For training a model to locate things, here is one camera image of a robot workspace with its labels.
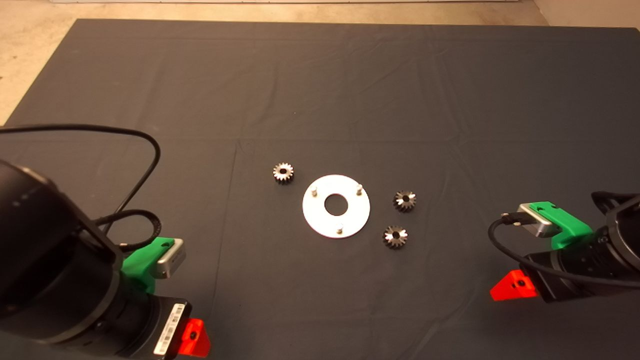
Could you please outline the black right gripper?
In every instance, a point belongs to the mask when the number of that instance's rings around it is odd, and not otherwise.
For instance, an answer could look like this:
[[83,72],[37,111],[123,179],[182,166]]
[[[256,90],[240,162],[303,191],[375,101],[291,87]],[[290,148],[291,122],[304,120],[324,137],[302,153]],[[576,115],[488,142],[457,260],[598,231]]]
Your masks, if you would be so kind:
[[[565,248],[530,253],[525,258],[574,275],[626,279],[626,265],[620,262],[610,247],[608,231],[596,231]],[[521,269],[513,269],[503,276],[490,289],[490,296],[498,302],[527,299],[539,294],[546,303],[555,303],[587,297],[617,296],[625,291],[622,287],[576,282],[521,265]]]

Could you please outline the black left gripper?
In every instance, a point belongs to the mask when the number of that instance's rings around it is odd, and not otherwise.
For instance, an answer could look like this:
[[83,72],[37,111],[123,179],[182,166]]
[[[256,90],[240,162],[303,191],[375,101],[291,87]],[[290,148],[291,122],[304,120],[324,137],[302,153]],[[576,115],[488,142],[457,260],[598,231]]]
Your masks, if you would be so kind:
[[187,320],[192,314],[190,301],[150,294],[127,280],[114,281],[107,295],[109,304],[102,315],[103,355],[173,360],[179,348],[183,356],[208,357],[211,340],[204,321]]

